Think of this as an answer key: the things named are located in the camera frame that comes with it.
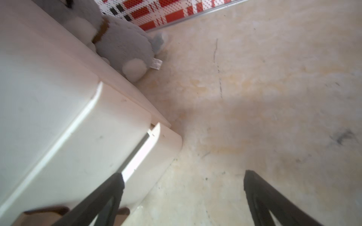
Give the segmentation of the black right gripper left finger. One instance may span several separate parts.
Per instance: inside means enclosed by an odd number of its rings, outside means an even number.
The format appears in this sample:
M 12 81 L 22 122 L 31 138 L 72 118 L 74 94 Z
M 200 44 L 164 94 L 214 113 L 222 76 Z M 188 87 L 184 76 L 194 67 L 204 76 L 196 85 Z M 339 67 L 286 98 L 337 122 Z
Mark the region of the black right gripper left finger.
M 110 176 L 88 197 L 64 215 L 54 226 L 114 225 L 125 183 L 121 173 Z

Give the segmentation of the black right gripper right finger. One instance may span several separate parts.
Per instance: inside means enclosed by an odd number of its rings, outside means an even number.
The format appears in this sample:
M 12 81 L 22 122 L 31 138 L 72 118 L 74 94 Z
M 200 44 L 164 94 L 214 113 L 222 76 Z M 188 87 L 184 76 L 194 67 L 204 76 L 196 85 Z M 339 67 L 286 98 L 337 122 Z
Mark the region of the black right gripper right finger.
M 253 170 L 246 170 L 244 191 L 256 226 L 274 226 L 275 217 L 282 226 L 320 226 Z

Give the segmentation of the white three-drawer cabinet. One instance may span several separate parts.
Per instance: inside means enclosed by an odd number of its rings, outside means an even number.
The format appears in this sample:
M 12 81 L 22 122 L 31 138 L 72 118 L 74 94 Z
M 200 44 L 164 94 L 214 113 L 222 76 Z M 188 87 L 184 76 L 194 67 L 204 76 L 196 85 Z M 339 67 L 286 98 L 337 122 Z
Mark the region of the white three-drawer cabinet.
M 1 225 L 109 177 L 134 210 L 182 148 L 144 95 L 32 1 L 1 1 Z

